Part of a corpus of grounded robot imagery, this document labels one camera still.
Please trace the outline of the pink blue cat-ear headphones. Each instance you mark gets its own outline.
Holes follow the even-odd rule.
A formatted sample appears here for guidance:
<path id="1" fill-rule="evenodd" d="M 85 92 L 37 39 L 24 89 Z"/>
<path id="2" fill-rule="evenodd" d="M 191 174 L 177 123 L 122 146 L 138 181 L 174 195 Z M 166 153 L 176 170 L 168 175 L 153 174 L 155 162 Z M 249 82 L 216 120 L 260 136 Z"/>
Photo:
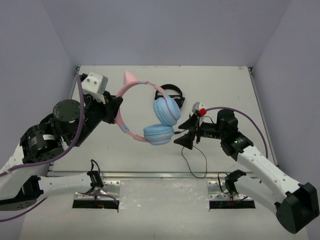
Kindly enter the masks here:
<path id="1" fill-rule="evenodd" d="M 145 127 L 143 129 L 143 136 L 134 134 L 130 131 L 124 123 L 120 111 L 117 112 L 115 123 L 125 134 L 131 136 L 138 142 L 149 143 L 153 146 L 160 146 L 169 143 L 175 134 L 174 126 L 181 118 L 181 110 L 178 104 L 162 87 L 149 81 L 140 80 L 128 71 L 124 73 L 123 86 L 116 96 L 123 97 L 130 88 L 137 85 L 149 85 L 161 94 L 161 97 L 155 99 L 153 102 L 153 111 L 160 123 Z"/>

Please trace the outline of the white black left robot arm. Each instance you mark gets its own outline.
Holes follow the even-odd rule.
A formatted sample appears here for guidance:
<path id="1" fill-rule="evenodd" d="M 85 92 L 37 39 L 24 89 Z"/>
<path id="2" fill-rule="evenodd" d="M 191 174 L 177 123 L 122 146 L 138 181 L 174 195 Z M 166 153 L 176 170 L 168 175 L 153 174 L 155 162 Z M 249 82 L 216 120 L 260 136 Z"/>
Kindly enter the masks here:
<path id="1" fill-rule="evenodd" d="M 43 165 L 67 154 L 67 148 L 79 147 L 101 123 L 114 124 L 123 102 L 121 96 L 105 91 L 105 102 L 90 94 L 80 101 L 58 102 L 48 116 L 30 127 L 20 138 L 14 154 L 0 171 L 0 210 L 21 211 L 36 206 L 48 197 L 78 192 L 97 197 L 104 187 L 100 170 L 60 177 L 40 176 Z"/>

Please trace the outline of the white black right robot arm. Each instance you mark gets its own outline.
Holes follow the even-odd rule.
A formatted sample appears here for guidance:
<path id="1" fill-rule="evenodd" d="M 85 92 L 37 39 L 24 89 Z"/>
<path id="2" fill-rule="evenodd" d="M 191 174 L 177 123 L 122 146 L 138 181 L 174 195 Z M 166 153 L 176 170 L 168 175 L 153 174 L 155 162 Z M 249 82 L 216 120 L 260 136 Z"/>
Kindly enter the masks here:
<path id="1" fill-rule="evenodd" d="M 192 149 L 201 138 L 218 139 L 223 152 L 259 178 L 255 182 L 241 170 L 225 179 L 228 193 L 243 194 L 272 212 L 280 225 L 297 234 L 320 215 L 317 189 L 309 182 L 300 183 L 268 160 L 254 143 L 238 129 L 236 109 L 219 107 L 215 123 L 203 122 L 208 109 L 195 110 L 179 125 L 188 132 L 174 143 Z"/>

